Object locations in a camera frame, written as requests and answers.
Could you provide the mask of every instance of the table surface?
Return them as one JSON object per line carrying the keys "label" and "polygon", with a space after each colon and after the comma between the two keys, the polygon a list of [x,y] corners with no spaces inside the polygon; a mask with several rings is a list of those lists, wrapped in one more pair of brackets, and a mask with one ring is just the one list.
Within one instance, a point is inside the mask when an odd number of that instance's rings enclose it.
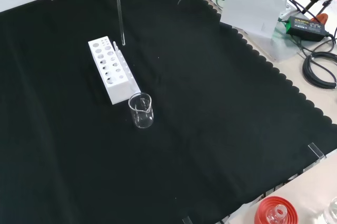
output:
{"label": "table surface", "polygon": [[[219,11],[219,8],[211,1],[207,0],[209,4],[211,4],[215,9]],[[272,62],[267,53],[265,53],[262,49],[257,47],[249,37],[242,31],[239,32],[244,36],[244,39],[248,41],[250,45],[253,46],[255,50],[258,50],[261,55],[265,56],[267,61]],[[332,53],[337,54],[337,48],[335,48]],[[323,114],[330,117],[332,123],[337,124],[337,95],[336,90],[324,90],[312,86],[309,84],[302,75],[302,65],[303,65],[303,55],[300,54],[295,55],[294,57],[282,61],[282,62],[272,62],[274,67],[280,70],[280,73],[284,74],[287,79],[293,82],[293,85],[300,89],[300,92],[306,96],[306,99],[312,101],[315,104],[315,107],[321,109]],[[337,74],[335,64],[331,62],[320,62],[322,65],[326,66],[333,73]],[[313,69],[317,76],[321,77],[326,81],[331,81],[331,77],[321,70],[320,68],[313,66]]]}
{"label": "table surface", "polygon": [[[323,210],[337,196],[337,154],[321,161],[312,169],[295,178],[276,192],[269,195],[279,196],[294,205],[299,224],[320,222]],[[254,215],[260,202],[229,221],[230,224],[254,224]]]}

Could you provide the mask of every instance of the black cloth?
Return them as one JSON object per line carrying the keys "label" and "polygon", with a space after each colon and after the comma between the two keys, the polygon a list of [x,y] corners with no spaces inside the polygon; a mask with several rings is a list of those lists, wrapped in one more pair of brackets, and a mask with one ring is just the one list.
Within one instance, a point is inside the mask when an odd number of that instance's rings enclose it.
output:
{"label": "black cloth", "polygon": [[[215,223],[337,147],[337,128],[203,0],[39,0],[0,14],[0,222]],[[122,49],[154,124],[111,105]]]}

